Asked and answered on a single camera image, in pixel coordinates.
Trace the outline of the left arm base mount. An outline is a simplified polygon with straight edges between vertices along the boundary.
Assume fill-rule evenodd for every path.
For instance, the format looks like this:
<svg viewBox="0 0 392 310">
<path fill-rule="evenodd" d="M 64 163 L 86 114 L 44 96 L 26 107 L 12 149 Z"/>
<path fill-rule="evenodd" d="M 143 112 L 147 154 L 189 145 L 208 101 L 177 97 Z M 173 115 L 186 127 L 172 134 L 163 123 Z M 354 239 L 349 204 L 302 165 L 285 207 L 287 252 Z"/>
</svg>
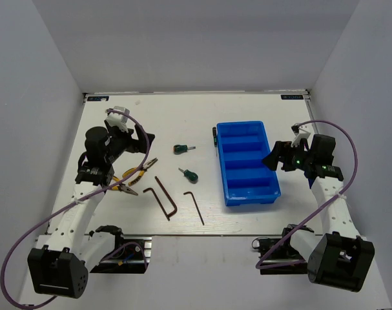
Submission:
<svg viewBox="0 0 392 310">
<path fill-rule="evenodd" d="M 90 231 L 90 238 L 98 234 L 108 234 L 112 239 L 110 251 L 104 257 L 116 252 L 110 258 L 101 259 L 91 273 L 99 274 L 144 274 L 149 265 L 152 248 L 151 237 L 136 237 L 124 235 L 121 228 L 114 225 L 104 225 L 95 231 Z"/>
</svg>

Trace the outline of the green stubby screwdriver orange cap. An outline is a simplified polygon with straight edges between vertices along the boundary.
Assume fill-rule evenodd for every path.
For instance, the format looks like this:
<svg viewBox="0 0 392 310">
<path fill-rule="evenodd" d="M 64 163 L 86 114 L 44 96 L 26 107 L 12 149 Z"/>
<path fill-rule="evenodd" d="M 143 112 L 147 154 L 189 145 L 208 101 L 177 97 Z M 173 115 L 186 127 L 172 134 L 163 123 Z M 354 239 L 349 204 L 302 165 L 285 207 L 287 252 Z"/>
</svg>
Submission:
<svg viewBox="0 0 392 310">
<path fill-rule="evenodd" d="M 180 155 L 188 152 L 189 150 L 194 150 L 196 147 L 189 147 L 187 145 L 175 145 L 173 146 L 173 153 L 175 155 Z"/>
</svg>

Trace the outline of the medium brown hex key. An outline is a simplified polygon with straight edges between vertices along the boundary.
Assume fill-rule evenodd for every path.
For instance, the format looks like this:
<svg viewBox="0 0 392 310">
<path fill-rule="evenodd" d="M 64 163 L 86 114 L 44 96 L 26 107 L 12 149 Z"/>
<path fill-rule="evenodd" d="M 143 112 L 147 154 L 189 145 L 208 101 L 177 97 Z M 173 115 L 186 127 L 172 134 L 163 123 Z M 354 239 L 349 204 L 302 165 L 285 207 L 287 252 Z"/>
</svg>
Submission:
<svg viewBox="0 0 392 310">
<path fill-rule="evenodd" d="M 158 203 L 158 205 L 160 206 L 164 216 L 166 217 L 166 219 L 168 221 L 170 221 L 169 215 L 167 214 L 164 206 L 162 205 L 160 199 L 158 198 L 158 195 L 156 194 L 155 190 L 152 187 L 149 187 L 149 188 L 146 188 L 146 189 L 143 190 L 143 193 L 147 193 L 147 192 L 151 192 L 153 194 L 153 196 L 156 199 L 156 202 Z"/>
</svg>

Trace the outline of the small brown hex key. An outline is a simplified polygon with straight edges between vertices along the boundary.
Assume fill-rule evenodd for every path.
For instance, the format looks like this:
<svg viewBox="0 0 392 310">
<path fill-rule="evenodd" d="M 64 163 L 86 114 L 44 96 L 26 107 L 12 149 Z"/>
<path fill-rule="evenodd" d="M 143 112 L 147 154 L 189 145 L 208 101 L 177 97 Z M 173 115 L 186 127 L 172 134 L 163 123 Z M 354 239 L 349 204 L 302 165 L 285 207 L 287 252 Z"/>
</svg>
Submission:
<svg viewBox="0 0 392 310">
<path fill-rule="evenodd" d="M 194 197 L 194 194 L 191 191 L 187 191 L 187 192 L 184 192 L 183 195 L 190 195 L 191 196 L 193 203 L 194 203 L 194 206 L 196 208 L 196 211 L 198 213 L 198 216 L 200 218 L 201 224 L 204 226 L 205 222 L 203 220 L 203 216 L 201 215 L 200 208 L 198 207 L 198 203 L 196 201 L 196 198 Z"/>
</svg>

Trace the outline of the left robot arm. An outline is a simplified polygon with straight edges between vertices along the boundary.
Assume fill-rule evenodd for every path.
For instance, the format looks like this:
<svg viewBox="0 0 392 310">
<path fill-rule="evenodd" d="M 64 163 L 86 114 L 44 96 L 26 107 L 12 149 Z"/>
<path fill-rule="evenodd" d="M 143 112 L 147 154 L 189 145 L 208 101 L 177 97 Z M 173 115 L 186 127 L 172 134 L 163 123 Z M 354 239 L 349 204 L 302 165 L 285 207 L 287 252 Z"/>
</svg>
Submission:
<svg viewBox="0 0 392 310">
<path fill-rule="evenodd" d="M 96 207 L 106 194 L 114 175 L 113 163 L 124 153 L 146 153 L 155 138 L 124 121 L 105 120 L 85 134 L 85 152 L 79 159 L 74 191 L 74 206 L 63 212 L 55 231 L 42 248 L 31 249 L 27 262 L 34 291 L 38 294 L 79 298 L 88 276 L 107 255 L 120 257 L 125 241 L 121 229 L 101 226 L 84 240 Z"/>
</svg>

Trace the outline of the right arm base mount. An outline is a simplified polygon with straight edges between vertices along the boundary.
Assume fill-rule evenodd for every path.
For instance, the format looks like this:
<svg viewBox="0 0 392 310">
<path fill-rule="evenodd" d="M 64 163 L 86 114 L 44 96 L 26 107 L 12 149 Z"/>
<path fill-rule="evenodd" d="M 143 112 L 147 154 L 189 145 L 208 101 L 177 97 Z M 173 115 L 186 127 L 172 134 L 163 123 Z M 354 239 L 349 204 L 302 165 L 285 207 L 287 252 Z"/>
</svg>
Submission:
<svg viewBox="0 0 392 310">
<path fill-rule="evenodd" d="M 270 250 L 280 239 L 287 233 L 291 232 L 296 227 L 296 224 L 289 224 L 283 228 L 282 235 L 277 237 L 259 236 L 251 242 L 251 248 L 254 252 L 259 254 L 261 258 L 268 250 Z M 297 260 L 303 260 L 301 254 L 290 245 L 290 238 L 287 239 L 281 246 L 279 246 L 266 260 L 261 263 L 261 266 L 272 264 L 286 264 L 290 265 L 274 267 L 270 269 L 260 269 L 261 275 L 287 275 L 287 274 L 307 274 L 307 262 L 298 264 L 291 264 Z"/>
</svg>

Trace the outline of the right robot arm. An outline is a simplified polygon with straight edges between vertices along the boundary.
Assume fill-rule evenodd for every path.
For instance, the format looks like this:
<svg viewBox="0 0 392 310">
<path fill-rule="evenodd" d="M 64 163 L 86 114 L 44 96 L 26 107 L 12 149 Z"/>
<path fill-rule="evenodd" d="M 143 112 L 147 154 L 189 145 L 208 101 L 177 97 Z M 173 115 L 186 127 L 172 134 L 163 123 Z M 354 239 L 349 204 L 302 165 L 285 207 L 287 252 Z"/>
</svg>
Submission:
<svg viewBox="0 0 392 310">
<path fill-rule="evenodd" d="M 279 163 L 285 172 L 299 169 L 319 205 L 310 218 L 320 216 L 322 235 L 306 226 L 307 220 L 289 225 L 282 239 L 263 256 L 266 260 L 275 250 L 288 257 L 301 256 L 307 275 L 314 284 L 359 292 L 375 255 L 372 242 L 365 241 L 351 218 L 346 198 L 347 185 L 339 167 L 333 165 L 333 137 L 315 134 L 312 143 L 298 135 L 294 141 L 277 141 L 263 164 L 275 170 Z"/>
</svg>

